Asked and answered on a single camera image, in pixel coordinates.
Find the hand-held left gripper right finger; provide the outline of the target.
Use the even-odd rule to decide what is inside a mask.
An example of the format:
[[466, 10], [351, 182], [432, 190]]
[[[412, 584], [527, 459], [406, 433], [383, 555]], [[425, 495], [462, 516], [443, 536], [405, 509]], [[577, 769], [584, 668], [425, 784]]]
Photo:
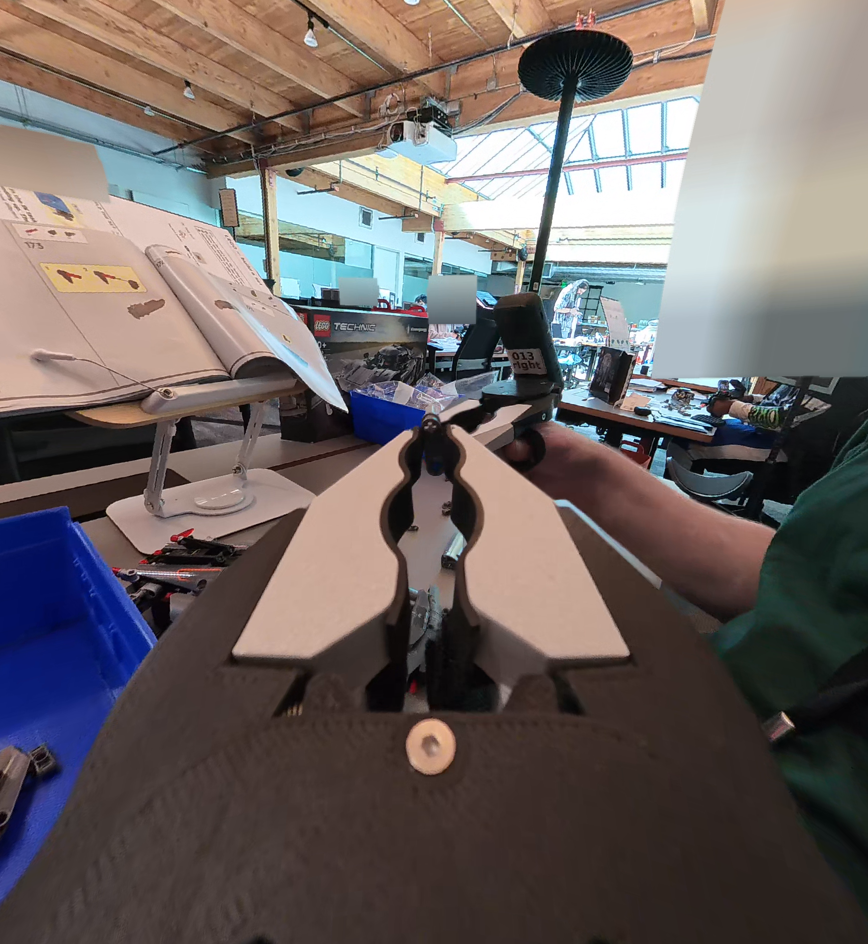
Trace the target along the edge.
[[443, 431], [451, 520], [464, 538], [443, 624], [443, 709], [580, 710], [565, 673], [629, 646], [555, 503], [458, 426]]

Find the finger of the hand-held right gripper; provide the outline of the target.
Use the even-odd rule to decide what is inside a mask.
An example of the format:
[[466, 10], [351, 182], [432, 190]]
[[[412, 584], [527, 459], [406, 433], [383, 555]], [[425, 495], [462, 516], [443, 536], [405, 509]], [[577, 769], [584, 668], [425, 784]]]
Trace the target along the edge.
[[484, 404], [481, 400], [466, 398], [459, 400], [454, 405], [441, 412], [441, 423], [443, 427], [457, 426], [458, 428], [471, 433], [492, 415], [499, 408], [513, 408], [511, 403], [500, 403], [491, 400]]
[[487, 449], [500, 449], [538, 424], [535, 408], [499, 408], [490, 419], [471, 432], [473, 439]]

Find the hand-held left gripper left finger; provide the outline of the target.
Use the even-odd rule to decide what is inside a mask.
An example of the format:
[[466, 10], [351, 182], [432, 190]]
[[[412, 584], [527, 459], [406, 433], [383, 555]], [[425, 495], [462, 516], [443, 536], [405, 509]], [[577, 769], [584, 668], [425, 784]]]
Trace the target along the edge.
[[402, 432], [310, 503], [233, 658], [336, 675], [370, 710], [401, 710], [411, 620], [399, 541], [414, 522], [421, 431]]

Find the black lego pin connector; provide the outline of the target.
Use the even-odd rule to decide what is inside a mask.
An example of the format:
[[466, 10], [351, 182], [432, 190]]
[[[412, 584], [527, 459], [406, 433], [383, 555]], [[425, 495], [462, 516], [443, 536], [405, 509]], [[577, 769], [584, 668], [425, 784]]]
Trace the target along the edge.
[[446, 443], [446, 434], [438, 415], [426, 413], [420, 425], [423, 443], [423, 460], [428, 475], [433, 477], [444, 474], [443, 451]]

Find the white book stand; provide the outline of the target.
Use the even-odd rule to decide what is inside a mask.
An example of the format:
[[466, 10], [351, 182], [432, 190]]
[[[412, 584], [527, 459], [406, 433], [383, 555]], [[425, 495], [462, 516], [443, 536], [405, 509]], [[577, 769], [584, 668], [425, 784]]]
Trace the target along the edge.
[[[148, 552], [169, 538], [175, 526], [192, 529], [198, 538], [216, 539], [305, 510], [313, 499], [310, 491], [273, 470], [251, 468], [266, 403], [301, 387], [294, 376], [166, 386], [158, 387], [140, 402], [80, 412], [78, 417], [90, 425], [156, 426], [144, 496], [111, 503], [108, 518], [138, 551]], [[251, 419], [228, 474], [167, 489], [165, 480], [177, 423], [203, 408], [241, 404], [251, 406]]]

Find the blue plastic bin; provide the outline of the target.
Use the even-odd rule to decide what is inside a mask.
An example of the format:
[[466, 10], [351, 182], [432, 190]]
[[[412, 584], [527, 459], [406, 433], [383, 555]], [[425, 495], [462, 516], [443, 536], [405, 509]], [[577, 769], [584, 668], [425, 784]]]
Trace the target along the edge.
[[38, 853], [107, 716], [156, 643], [64, 507], [0, 520], [0, 751], [47, 746], [0, 840], [0, 903]]

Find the lego instruction booklet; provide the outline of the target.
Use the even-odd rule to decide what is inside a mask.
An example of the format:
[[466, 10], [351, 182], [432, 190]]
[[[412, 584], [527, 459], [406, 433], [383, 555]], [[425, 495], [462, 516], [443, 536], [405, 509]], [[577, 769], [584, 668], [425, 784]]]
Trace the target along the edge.
[[346, 411], [314, 334], [226, 230], [122, 199], [0, 185], [0, 417], [146, 400], [183, 414], [237, 384]]

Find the person's right forearm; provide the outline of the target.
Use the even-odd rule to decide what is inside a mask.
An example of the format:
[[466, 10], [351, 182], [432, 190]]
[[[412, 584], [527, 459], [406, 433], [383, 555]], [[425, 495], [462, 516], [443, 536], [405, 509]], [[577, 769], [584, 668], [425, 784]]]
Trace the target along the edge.
[[606, 446], [590, 476], [588, 515], [678, 596], [722, 621], [754, 608], [771, 528], [701, 504]]

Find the black lego set box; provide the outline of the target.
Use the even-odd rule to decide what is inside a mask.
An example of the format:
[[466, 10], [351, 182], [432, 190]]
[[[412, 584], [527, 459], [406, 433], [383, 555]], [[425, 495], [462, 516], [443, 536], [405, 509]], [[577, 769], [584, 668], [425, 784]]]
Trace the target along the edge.
[[[428, 317], [419, 313], [332, 309], [294, 304], [310, 328], [346, 407], [350, 394], [385, 382], [413, 386], [428, 371]], [[351, 434], [350, 413], [306, 391], [279, 399], [283, 440], [318, 443]]]

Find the partly built lego car model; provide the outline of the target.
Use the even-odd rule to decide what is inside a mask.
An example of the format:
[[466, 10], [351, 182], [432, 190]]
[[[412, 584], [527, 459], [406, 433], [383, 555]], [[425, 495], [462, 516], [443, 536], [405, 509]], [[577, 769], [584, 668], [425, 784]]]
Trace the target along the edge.
[[[200, 539], [194, 530], [170, 537], [161, 548], [131, 567], [113, 567], [130, 601], [160, 637], [188, 604], [247, 551], [247, 545]], [[407, 647], [407, 691], [419, 695], [427, 681], [428, 647], [440, 635], [449, 609], [439, 588], [410, 588], [411, 620]]]

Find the person's right hand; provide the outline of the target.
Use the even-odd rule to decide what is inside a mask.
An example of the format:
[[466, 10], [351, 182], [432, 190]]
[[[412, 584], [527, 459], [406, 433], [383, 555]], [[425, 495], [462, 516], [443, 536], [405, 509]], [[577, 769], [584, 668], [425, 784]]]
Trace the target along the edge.
[[605, 444], [553, 421], [529, 428], [499, 454], [546, 496], [588, 514], [605, 498], [619, 459]]

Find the clear plastic bags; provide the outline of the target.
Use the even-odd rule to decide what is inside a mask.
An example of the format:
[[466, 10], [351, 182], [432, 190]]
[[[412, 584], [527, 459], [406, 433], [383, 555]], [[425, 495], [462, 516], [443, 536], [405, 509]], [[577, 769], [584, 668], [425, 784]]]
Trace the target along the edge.
[[462, 400], [478, 400], [483, 390], [497, 380], [496, 371], [487, 371], [445, 382], [429, 372], [420, 374], [420, 367], [418, 360], [411, 360], [404, 370], [346, 360], [334, 379], [346, 394], [357, 393], [362, 399], [413, 407], [425, 413], [440, 413]]

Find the white ceiling projector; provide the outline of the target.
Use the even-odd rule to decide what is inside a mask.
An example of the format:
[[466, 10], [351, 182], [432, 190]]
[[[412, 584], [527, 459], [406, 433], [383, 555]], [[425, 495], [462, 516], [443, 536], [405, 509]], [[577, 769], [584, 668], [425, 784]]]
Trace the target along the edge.
[[434, 122], [404, 119], [388, 124], [376, 148], [381, 156], [403, 156], [419, 164], [453, 162], [458, 147], [449, 133]]

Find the black pole with ribbed disc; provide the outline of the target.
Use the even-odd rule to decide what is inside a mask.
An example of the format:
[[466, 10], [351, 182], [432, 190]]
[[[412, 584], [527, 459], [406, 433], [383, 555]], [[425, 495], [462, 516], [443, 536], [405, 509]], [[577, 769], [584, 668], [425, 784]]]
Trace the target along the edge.
[[529, 280], [531, 293], [538, 293], [542, 283], [575, 102], [612, 94], [628, 79], [632, 65], [631, 47], [597, 29], [561, 31], [533, 42], [522, 54], [518, 66], [522, 88], [537, 98], [558, 103], [556, 134]]

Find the person's green shirt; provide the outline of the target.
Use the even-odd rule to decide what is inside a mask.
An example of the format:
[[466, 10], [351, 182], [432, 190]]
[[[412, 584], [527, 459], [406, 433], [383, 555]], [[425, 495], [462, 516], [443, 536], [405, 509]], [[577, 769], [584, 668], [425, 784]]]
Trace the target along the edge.
[[[715, 634], [761, 722], [808, 704], [868, 649], [868, 417], [775, 532], [753, 610]], [[868, 698], [773, 746], [822, 854], [868, 917]]]

